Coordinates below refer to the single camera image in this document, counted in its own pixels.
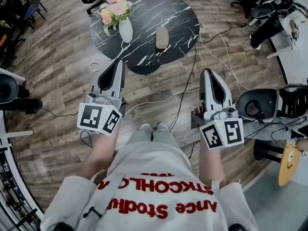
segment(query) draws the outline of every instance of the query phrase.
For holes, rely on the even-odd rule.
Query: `blue chair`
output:
[[[33,18],[33,14],[34,12],[38,12],[39,15],[44,19],[45,17],[40,13],[40,8],[38,7],[39,5],[42,6],[42,8],[47,12],[47,10],[45,9],[45,7],[43,6],[43,4],[40,2],[40,0],[30,0],[30,7],[28,8],[28,10],[25,13],[25,17],[24,17],[24,21],[28,20],[30,17],[32,19],[32,21],[34,22],[34,18]]]

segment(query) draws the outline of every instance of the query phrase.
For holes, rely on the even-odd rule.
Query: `marble table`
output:
[[[101,18],[93,17],[90,31],[96,47],[110,59],[121,58],[137,74],[154,72],[162,64],[183,57],[196,43],[199,22],[191,7],[183,0],[129,0],[132,2],[130,21],[133,40],[126,44],[117,30],[110,36],[103,30]],[[155,47],[155,28],[168,29],[169,45],[164,50]]]

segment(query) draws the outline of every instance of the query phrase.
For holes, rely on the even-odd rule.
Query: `table base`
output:
[[[275,152],[275,153],[278,153],[278,154],[283,154],[283,148],[269,145],[264,141],[259,141],[259,140],[255,141],[254,157],[257,161],[260,161],[263,158],[266,158],[266,159],[269,159],[271,161],[275,161],[277,163],[280,163],[281,158],[268,154],[269,151]]]
[[[148,75],[155,72],[159,69],[160,65],[151,65],[151,66],[127,66],[127,68],[138,75]]]

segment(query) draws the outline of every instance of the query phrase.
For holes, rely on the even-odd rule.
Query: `gray pants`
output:
[[[143,128],[142,130],[135,131],[126,144],[136,143],[136,142],[160,142],[172,147],[179,148],[179,144],[174,139],[173,135],[166,129],[157,129],[153,131],[149,128]]]

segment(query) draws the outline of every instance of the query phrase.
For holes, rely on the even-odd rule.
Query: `wooden floor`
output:
[[[210,26],[222,32],[228,29],[227,22],[234,26],[246,22],[241,7],[231,7],[231,0],[185,0],[198,16],[201,27]],[[38,18],[35,31],[27,32],[26,41],[17,51],[15,73],[26,77],[26,87],[31,96],[42,99],[44,107],[57,115],[76,113],[84,100],[93,72],[89,64],[100,61],[101,53],[90,37],[90,18],[81,0],[42,0],[48,12],[47,21]],[[231,63],[239,81],[247,88],[284,84],[280,67],[275,58],[267,60],[273,52],[268,42],[260,51],[249,44],[249,35],[256,27],[237,28],[223,35],[228,45]],[[203,30],[203,41],[215,33]],[[207,44],[212,53],[228,63],[226,49],[217,37]],[[201,71],[209,67],[224,78],[232,90],[233,99],[239,96],[235,79],[217,60],[212,58],[200,44],[196,44],[197,63],[188,85],[188,90],[199,87]],[[149,76],[136,75],[126,70],[124,96],[128,107],[136,104],[159,101],[182,91],[191,71],[194,49],[184,58],[161,66]],[[184,96],[180,117],[174,127],[174,136],[181,148],[189,155],[192,143],[199,140],[198,130],[190,129],[190,112],[199,105],[198,92]],[[164,103],[139,106],[122,120],[118,148],[124,145],[132,132],[143,122],[153,126],[158,121],[171,124],[179,108],[180,95]],[[46,209],[56,194],[64,177],[73,175],[90,152],[80,139],[76,128],[77,116],[54,118],[40,110],[35,115],[18,112],[7,113],[9,131],[33,129],[34,134],[13,140],[13,150],[21,172],[31,192]],[[231,180],[241,179],[246,185],[268,164],[253,159],[254,141],[247,141],[239,149],[223,153],[223,164]],[[197,144],[191,164],[198,175]]]

